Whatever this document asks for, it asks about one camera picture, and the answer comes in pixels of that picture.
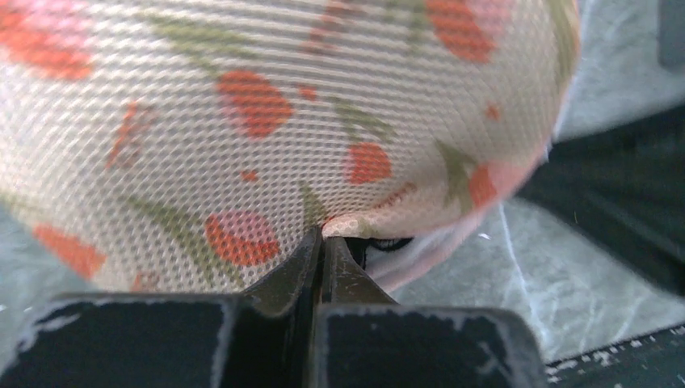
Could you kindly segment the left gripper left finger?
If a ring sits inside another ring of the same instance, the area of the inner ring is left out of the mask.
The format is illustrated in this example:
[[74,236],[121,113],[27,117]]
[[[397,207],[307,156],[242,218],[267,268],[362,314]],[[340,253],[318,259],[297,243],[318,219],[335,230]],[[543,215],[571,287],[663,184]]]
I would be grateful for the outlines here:
[[306,387],[322,237],[239,293],[67,293],[20,331],[4,387]]

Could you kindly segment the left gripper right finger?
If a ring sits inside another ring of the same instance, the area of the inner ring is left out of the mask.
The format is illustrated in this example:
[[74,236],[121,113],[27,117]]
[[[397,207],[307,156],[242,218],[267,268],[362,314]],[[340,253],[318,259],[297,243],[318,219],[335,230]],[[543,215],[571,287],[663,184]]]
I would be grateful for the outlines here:
[[535,336],[496,308],[395,302],[353,260],[325,244],[309,353],[311,387],[545,387]]

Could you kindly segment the floral mesh laundry bag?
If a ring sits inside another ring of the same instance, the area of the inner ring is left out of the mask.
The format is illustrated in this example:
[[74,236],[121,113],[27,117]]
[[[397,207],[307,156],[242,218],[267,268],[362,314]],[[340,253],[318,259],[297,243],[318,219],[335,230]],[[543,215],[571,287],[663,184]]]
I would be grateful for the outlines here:
[[4,1],[1,202],[98,287],[235,292],[326,238],[446,259],[537,167],[574,1]]

